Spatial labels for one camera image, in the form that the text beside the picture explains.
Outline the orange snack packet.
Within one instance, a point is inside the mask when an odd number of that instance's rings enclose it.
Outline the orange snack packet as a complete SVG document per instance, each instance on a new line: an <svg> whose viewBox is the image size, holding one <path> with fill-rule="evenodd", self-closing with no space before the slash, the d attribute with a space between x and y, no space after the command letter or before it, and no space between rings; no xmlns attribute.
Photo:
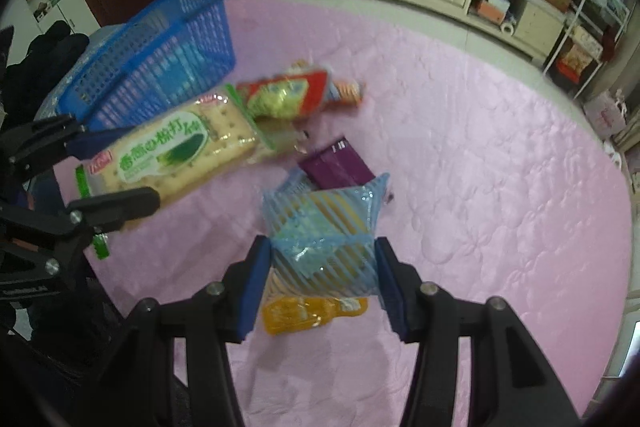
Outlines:
<svg viewBox="0 0 640 427"><path fill-rule="evenodd" d="M262 321L270 335L293 334L318 329L337 317L359 317L368 306L367 298L284 296L262 306Z"/></svg>

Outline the blue striped snack pack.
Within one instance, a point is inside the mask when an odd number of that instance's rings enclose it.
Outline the blue striped snack pack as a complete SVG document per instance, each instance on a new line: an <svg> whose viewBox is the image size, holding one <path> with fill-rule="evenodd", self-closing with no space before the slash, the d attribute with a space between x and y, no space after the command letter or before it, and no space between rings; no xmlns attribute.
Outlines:
<svg viewBox="0 0 640 427"><path fill-rule="evenodd" d="M378 291L374 242L390 175L322 191L272 191L262 217L280 295L368 297Z"/></svg>

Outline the purple snack packet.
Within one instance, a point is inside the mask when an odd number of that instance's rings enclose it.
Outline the purple snack packet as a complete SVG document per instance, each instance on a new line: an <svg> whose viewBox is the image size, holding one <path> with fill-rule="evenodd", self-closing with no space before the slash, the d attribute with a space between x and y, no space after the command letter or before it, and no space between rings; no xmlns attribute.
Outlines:
<svg viewBox="0 0 640 427"><path fill-rule="evenodd" d="M315 150L298 163L320 190L366 185L375 174L344 137Z"/></svg>

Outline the green scallion cracker pack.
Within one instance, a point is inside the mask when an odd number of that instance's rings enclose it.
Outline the green scallion cracker pack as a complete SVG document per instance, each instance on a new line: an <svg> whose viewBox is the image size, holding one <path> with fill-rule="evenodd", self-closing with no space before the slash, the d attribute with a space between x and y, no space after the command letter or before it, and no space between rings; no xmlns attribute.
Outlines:
<svg viewBox="0 0 640 427"><path fill-rule="evenodd" d="M151 187L166 206L221 173L299 152L291 121L250 117L235 87L210 90L140 124L75 170L81 197Z"/></svg>

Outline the blue plastic basket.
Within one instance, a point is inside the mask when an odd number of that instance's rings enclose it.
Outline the blue plastic basket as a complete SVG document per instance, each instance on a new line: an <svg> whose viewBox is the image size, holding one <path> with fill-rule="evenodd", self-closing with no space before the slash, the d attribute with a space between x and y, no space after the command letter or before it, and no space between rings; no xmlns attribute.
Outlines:
<svg viewBox="0 0 640 427"><path fill-rule="evenodd" d="M156 0L70 71L55 113L91 130L142 124L217 86L235 66L226 0Z"/></svg>

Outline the red noodle snack bag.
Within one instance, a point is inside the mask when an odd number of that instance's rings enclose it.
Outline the red noodle snack bag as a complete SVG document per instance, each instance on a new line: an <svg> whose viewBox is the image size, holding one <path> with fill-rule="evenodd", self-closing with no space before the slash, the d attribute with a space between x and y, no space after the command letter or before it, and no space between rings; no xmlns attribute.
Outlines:
<svg viewBox="0 0 640 427"><path fill-rule="evenodd" d="M329 69L312 65L239 82L235 91L250 117L293 121L320 112L329 100L330 86Z"/></svg>

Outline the pink quilted table cover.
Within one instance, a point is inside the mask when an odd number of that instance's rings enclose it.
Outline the pink quilted table cover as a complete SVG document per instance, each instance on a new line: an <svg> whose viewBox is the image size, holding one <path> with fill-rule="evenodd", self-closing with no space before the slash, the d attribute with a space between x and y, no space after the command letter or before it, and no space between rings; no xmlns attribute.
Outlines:
<svg viewBox="0 0 640 427"><path fill-rule="evenodd" d="M502 296L584 413L622 321L631 259L628 184L584 126L507 72L436 38L366 14L290 0L228 0L229 82L305 60L366 85L355 112L309 124L341 135L393 198L378 221L403 262L454 297ZM227 172L87 257L117 309L191 297L264 233L262 193L287 161ZM229 348L247 426L397 426L416 346L376 299L351 319Z"/></svg>

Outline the pink shopping bag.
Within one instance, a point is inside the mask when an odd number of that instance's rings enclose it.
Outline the pink shopping bag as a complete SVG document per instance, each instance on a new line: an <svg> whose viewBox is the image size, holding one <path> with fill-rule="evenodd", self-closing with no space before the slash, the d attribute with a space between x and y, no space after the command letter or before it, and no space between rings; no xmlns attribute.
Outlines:
<svg viewBox="0 0 640 427"><path fill-rule="evenodd" d="M623 131L627 126L627 107L623 92L603 91L583 106L589 124L601 140Z"/></svg>

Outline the white metal shelf rack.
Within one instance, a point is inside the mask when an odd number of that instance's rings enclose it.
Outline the white metal shelf rack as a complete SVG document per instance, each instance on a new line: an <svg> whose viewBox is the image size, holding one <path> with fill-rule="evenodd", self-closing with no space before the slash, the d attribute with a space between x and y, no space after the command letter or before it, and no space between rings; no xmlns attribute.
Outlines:
<svg viewBox="0 0 640 427"><path fill-rule="evenodd" d="M584 94L611 63L637 0L570 0L544 73L571 98Z"/></svg>

